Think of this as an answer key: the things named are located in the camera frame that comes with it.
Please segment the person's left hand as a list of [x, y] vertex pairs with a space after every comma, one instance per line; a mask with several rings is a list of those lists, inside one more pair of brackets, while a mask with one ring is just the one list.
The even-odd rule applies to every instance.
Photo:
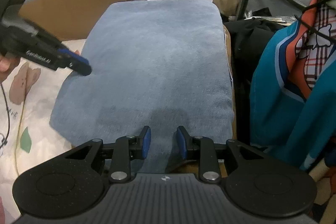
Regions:
[[2, 55], [0, 56], [0, 83], [3, 83], [9, 77], [20, 61], [19, 57], [7, 58]]

